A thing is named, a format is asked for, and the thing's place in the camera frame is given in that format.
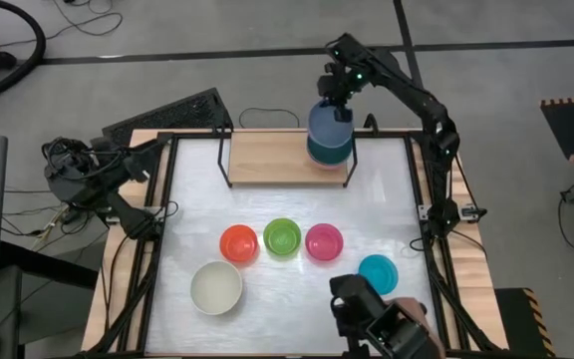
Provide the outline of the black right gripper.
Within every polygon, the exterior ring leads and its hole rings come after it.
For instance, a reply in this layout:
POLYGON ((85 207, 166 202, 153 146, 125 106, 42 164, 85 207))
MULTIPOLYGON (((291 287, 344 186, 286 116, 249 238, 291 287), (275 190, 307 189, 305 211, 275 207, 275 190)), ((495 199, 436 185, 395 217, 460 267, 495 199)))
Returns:
POLYGON ((345 107, 356 92, 362 90, 362 75, 355 71, 339 70, 323 75, 317 82, 318 93, 323 103, 336 107, 334 118, 337 122, 351 123, 353 110, 345 107))

